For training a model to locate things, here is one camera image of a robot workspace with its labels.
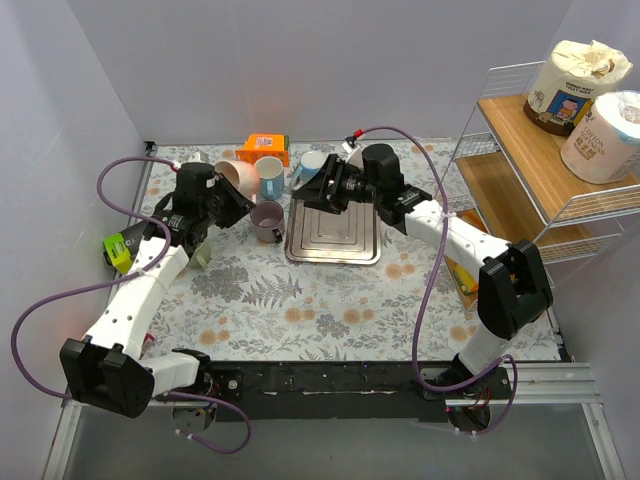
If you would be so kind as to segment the pink mug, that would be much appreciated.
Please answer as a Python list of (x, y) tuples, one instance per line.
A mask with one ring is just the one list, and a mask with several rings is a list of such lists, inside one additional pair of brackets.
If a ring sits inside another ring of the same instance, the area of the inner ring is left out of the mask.
[(255, 167), (244, 161), (221, 160), (214, 164), (216, 172), (225, 178), (246, 198), (254, 200), (260, 190), (260, 177)]

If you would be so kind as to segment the blue white mug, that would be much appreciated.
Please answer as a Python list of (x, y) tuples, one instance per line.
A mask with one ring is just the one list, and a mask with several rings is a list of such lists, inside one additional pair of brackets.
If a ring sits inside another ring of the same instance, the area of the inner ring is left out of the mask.
[(310, 181), (320, 171), (325, 161), (326, 156), (320, 151), (303, 153), (290, 181), (291, 190), (298, 190)]

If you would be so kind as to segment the purple mug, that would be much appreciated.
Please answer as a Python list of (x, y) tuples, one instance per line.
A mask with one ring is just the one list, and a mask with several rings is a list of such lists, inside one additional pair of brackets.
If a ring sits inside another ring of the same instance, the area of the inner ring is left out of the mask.
[(255, 237), (264, 243), (280, 244), (284, 240), (284, 209), (276, 201), (257, 203), (250, 212), (250, 221)]

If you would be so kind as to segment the green mug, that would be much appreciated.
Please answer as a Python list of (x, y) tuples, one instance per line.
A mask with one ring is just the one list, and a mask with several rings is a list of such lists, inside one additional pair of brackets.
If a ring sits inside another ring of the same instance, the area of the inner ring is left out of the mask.
[(211, 261), (212, 247), (211, 241), (206, 239), (194, 251), (187, 264), (190, 269), (205, 270)]

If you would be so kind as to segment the light blue faceted mug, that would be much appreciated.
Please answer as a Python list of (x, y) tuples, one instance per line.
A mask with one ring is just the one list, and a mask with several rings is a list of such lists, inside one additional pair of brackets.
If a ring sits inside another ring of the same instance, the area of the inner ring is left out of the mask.
[(259, 175), (259, 193), (264, 199), (277, 200), (285, 189), (284, 165), (274, 156), (265, 156), (255, 162), (255, 169)]

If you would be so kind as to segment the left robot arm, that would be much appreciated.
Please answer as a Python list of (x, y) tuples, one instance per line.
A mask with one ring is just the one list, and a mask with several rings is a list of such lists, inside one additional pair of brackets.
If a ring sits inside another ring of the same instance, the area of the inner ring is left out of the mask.
[(176, 349), (158, 359), (141, 358), (148, 328), (169, 287), (204, 243), (211, 226), (229, 228), (254, 203), (207, 163), (177, 167), (174, 190), (156, 205), (130, 269), (99, 319), (80, 340), (68, 339), (60, 360), (71, 397), (129, 418), (172, 390), (205, 398), (213, 377), (207, 355)]

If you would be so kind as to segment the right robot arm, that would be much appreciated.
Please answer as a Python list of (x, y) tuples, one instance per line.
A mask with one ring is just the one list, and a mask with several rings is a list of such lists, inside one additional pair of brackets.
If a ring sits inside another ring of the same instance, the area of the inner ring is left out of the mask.
[(442, 200), (405, 181), (391, 146), (373, 144), (360, 154), (360, 166), (329, 155), (292, 197), (330, 214), (344, 212), (352, 202), (371, 204), (385, 224), (436, 248), (439, 257), (452, 259), (472, 275), (481, 324), (450, 367), (423, 387), (475, 397), (488, 386), (488, 373), (517, 333), (553, 303), (540, 252), (527, 240), (511, 243), (446, 213)]

